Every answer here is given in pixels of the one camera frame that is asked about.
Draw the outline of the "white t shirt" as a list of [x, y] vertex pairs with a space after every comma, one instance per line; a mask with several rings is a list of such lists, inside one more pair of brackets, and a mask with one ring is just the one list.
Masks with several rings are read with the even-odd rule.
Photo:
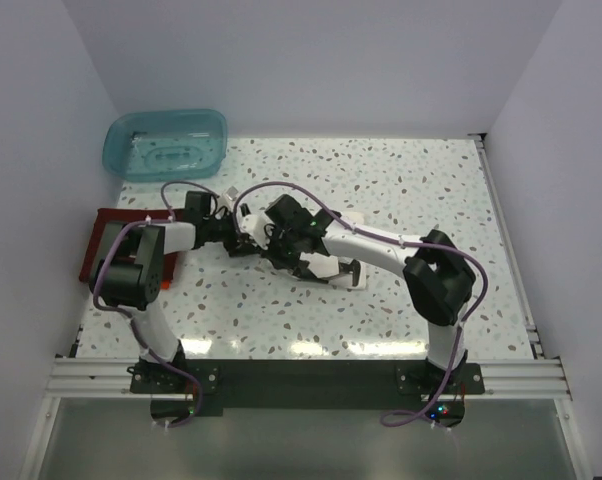
[[[302, 239], [317, 239], [325, 246], [325, 238], [330, 227], [342, 227], [341, 221], [351, 223], [348, 217], [343, 217], [340, 212], [323, 209], [312, 213], [306, 208], [301, 208], [292, 215], [291, 226], [285, 231], [289, 237], [294, 237], [296, 242]], [[365, 274], [363, 263], [354, 258], [330, 253], [325, 246], [326, 255], [317, 253], [302, 253], [301, 257], [310, 262], [310, 270], [314, 279], [308, 282], [331, 285], [335, 288], [362, 289], [364, 281], [361, 277]]]

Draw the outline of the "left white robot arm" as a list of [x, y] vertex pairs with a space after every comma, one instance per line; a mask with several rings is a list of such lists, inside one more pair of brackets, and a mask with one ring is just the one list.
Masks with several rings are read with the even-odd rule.
[[238, 191], [217, 196], [189, 191], [182, 217], [147, 214], [130, 223], [109, 222], [102, 234], [89, 277], [93, 305], [127, 320], [140, 347], [139, 359], [156, 364], [152, 378], [166, 392], [188, 380], [183, 348], [157, 303], [165, 258], [218, 243], [231, 257], [254, 255], [258, 247], [235, 228], [231, 209]]

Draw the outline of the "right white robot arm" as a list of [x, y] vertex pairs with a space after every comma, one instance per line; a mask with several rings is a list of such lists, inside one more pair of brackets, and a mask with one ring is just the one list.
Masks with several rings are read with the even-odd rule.
[[462, 380], [467, 350], [462, 315], [472, 297], [475, 273], [450, 238], [432, 230], [403, 237], [377, 229], [356, 230], [338, 213], [313, 214], [284, 194], [254, 229], [265, 258], [293, 277], [345, 288], [361, 288], [368, 265], [405, 281], [412, 305], [427, 321], [426, 379], [440, 393]]

